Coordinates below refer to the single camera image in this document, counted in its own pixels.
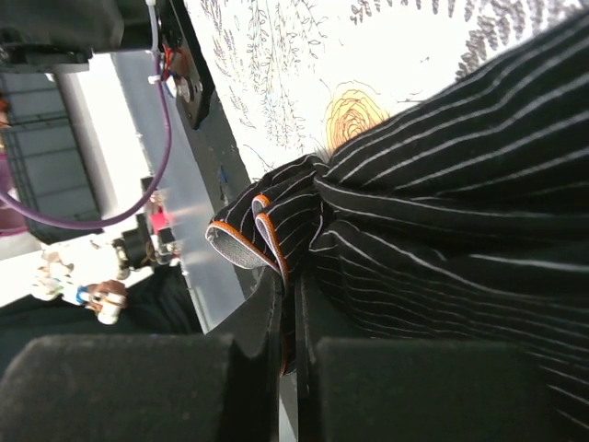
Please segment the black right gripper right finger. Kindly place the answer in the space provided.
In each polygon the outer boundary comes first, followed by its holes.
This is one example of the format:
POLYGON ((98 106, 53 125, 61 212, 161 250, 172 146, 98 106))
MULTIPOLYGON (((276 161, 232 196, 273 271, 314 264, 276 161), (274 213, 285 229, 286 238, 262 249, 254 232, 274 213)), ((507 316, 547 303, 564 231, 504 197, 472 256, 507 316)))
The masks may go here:
POLYGON ((556 441, 547 389, 515 347, 372 339, 320 292, 294 291, 302 441, 556 441))

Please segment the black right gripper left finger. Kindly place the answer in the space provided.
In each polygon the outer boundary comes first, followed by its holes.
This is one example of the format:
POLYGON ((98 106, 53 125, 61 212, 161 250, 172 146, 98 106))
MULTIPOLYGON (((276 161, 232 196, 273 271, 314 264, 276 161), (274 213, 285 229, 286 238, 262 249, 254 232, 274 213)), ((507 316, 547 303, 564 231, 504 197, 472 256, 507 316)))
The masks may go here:
POLYGON ((282 283, 204 335, 48 335, 1 382, 5 441, 275 441, 282 283))

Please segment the black pinstriped underwear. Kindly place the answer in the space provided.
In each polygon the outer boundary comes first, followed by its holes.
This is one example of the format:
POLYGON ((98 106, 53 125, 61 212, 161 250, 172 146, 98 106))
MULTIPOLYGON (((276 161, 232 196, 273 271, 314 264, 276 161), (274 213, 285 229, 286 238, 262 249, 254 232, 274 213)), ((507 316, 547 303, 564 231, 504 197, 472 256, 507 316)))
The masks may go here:
POLYGON ((588 13, 341 145, 254 182, 210 222, 287 291, 311 270, 376 338, 515 343, 557 425, 588 437, 588 13))

